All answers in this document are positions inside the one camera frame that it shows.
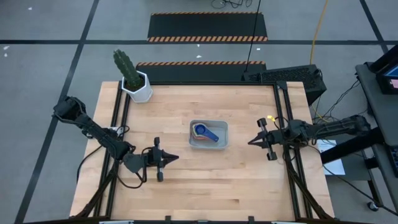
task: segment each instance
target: white pot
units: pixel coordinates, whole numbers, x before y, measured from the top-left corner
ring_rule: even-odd
[[[149,99],[152,96],[152,94],[154,93],[154,91],[150,87],[150,83],[149,83],[147,74],[145,74],[143,72],[140,72],[140,71],[137,71],[137,72],[142,78],[144,78],[145,85],[141,89],[139,89],[137,91],[128,90],[124,86],[124,77],[123,77],[123,79],[122,79],[122,90],[126,91],[126,93],[128,93],[130,95],[130,97],[132,98],[132,100],[135,103],[146,103],[146,102],[149,101]]]

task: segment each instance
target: wooden table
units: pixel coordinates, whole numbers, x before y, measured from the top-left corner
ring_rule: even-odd
[[[93,119],[107,127],[111,123],[117,82],[104,82]],[[311,122],[302,83],[288,83],[295,119]],[[282,147],[274,146],[277,161],[268,161],[266,150],[248,146],[260,129],[256,121],[267,115],[277,116],[271,86],[153,86],[150,102],[131,101],[127,125],[131,130],[124,140],[137,146],[136,153],[152,146],[160,137],[160,146],[180,159],[164,169],[164,182],[156,181],[150,168],[148,182],[137,190],[116,185],[112,219],[164,220],[294,220],[292,200]],[[283,94],[280,92],[284,107]],[[201,151],[188,145],[192,119],[218,119],[229,124],[229,146],[224,151]],[[275,129],[272,122],[268,130]],[[98,147],[88,140],[85,154]],[[105,150],[94,154],[83,165],[76,188],[71,215],[89,201],[100,179]],[[328,187],[320,160],[313,149],[302,149],[302,162],[309,191],[327,213],[333,216]],[[137,177],[123,165],[119,175],[129,185]],[[297,189],[302,217],[302,195]],[[108,193],[104,194],[104,214]]]

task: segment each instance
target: black and orange striped mat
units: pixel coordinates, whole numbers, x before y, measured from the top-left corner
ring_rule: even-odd
[[[193,42],[263,42],[264,16],[259,12],[165,12],[150,17],[148,41],[165,44]]]
[[[137,70],[148,75],[150,82],[240,82],[246,61],[224,62],[140,62]],[[263,61],[250,61],[248,72],[266,69]]]

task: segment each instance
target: desk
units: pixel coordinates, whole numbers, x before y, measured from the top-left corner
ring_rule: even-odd
[[[385,143],[389,146],[398,146],[398,95],[382,94],[376,81],[376,74],[369,71],[367,65],[357,65],[355,69]],[[390,152],[387,150],[389,149],[381,144],[376,144],[372,146],[372,150],[386,182],[392,203],[398,211],[398,178],[394,175],[388,159],[387,153]]]
[[[368,69],[368,66],[357,65],[355,67],[358,79],[363,87],[368,105],[373,111],[378,127],[370,130],[369,134],[365,136],[357,136],[349,141],[341,143],[334,148],[323,152],[321,159],[323,163],[328,163],[347,156],[356,151],[372,147],[374,158],[365,159],[367,169],[380,168],[387,189],[390,193],[392,203],[398,211],[398,178],[394,175],[392,170],[388,150],[384,147],[384,143],[390,146],[398,146],[398,138],[396,134],[396,127],[398,120],[396,119],[398,111],[398,96],[397,95],[383,95],[376,81],[376,74]],[[371,188],[373,198],[382,203],[377,190],[377,185],[371,177],[371,182],[368,181]]]
[[[100,126],[111,122],[117,87],[117,82],[102,84],[93,117]],[[294,118],[311,122],[302,83],[288,83],[288,88]],[[277,116],[271,86],[154,85],[153,89],[150,102],[130,102],[127,125],[131,130],[124,140],[137,146],[139,153],[153,145],[158,136],[161,148],[180,159],[164,169],[162,183],[156,181],[154,168],[148,170],[148,182],[137,190],[126,189],[118,182],[112,219],[164,220],[171,215],[172,220],[243,221],[248,216],[256,221],[294,220],[282,147],[274,147],[279,159],[268,161],[266,150],[247,145],[259,132],[257,119]],[[229,146],[224,151],[191,149],[187,139],[192,119],[228,122]],[[270,122],[267,129],[275,129],[274,124]],[[95,140],[88,140],[85,155],[97,147]],[[83,164],[71,215],[78,213],[98,188],[104,152],[94,154]],[[309,191],[333,216],[319,154],[303,148],[301,155]],[[138,184],[136,176],[124,166],[119,175],[129,185]],[[302,197],[298,195],[304,216]],[[104,214],[107,197],[105,193],[100,214]]]

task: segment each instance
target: gray floor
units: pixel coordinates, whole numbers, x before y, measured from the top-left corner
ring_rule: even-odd
[[[384,40],[398,40],[396,0],[366,0]],[[255,11],[213,9],[210,0],[100,0],[87,39],[145,40],[149,15],[177,11]],[[0,0],[1,40],[78,40],[93,0]],[[270,40],[312,40],[324,1],[263,0]],[[359,0],[329,1],[320,40],[377,40]],[[43,145],[52,113],[77,45],[0,44],[0,217],[12,223]],[[246,60],[249,45],[85,45],[68,94],[82,99],[88,114],[95,109],[101,82],[121,78],[112,51],[120,48],[134,62],[182,60]],[[268,68],[309,63],[310,45],[254,45],[251,58]],[[383,54],[380,45],[317,45],[314,63],[322,69],[328,91],[319,111],[325,112],[355,81],[354,66]],[[333,114],[344,118],[366,109],[360,87],[352,90]],[[75,172],[86,140],[72,126],[58,124],[25,222],[66,218],[75,191]],[[378,170],[376,179],[382,182]],[[365,182],[355,182],[369,193]],[[336,217],[374,223],[398,222],[385,211],[371,212],[364,197],[341,181],[328,178]],[[385,186],[383,199],[392,207]]]

